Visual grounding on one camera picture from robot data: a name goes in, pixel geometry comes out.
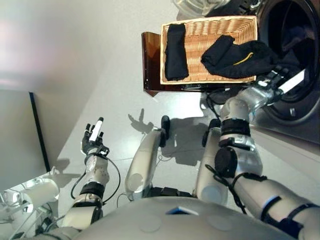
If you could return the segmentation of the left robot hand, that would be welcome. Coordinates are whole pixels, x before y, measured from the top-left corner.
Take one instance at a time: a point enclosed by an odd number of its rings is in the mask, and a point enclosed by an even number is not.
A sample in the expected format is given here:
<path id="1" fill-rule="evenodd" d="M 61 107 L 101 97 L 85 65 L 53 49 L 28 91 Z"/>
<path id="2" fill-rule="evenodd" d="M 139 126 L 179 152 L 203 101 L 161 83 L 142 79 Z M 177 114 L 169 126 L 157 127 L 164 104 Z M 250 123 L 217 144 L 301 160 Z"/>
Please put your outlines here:
<path id="1" fill-rule="evenodd" d="M 97 150 L 102 143 L 101 128 L 104 122 L 103 117 L 99 117 L 96 124 L 90 125 L 89 123 L 86 125 L 83 138 L 81 140 L 81 152 L 84 155 L 88 155 L 93 150 Z"/>

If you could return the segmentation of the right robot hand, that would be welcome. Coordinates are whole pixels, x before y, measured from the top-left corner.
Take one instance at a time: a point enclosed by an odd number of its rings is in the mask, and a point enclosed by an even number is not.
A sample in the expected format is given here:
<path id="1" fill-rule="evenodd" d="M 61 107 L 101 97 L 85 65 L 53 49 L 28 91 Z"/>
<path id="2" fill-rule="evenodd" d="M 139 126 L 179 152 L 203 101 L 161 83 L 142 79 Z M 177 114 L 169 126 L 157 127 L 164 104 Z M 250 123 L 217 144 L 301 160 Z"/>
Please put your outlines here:
<path id="1" fill-rule="evenodd" d="M 277 95 L 284 95 L 305 79 L 305 71 L 292 73 L 287 68 L 277 66 L 267 75 L 259 76 L 256 85 L 264 90 L 272 90 Z"/>

